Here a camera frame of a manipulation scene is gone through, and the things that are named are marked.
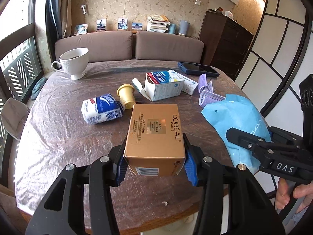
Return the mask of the person's right hand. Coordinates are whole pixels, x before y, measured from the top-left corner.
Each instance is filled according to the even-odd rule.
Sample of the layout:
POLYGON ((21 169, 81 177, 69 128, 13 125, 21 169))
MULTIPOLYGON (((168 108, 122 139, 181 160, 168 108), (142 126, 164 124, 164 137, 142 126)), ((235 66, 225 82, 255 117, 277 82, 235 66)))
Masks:
MULTIPOLYGON (((312 193, 313 193, 312 182, 308 185, 301 184, 294 189, 293 191, 294 198, 298 199, 298 198, 304 197, 303 202, 298 207, 296 213, 301 212, 307 206, 310 205, 310 203, 312 202, 312 193)), ((285 179, 280 178, 279 183, 278 183, 278 188, 276 191, 275 206, 279 210, 282 210, 288 204, 289 200, 290 200, 290 194, 288 193, 288 184, 285 179)))

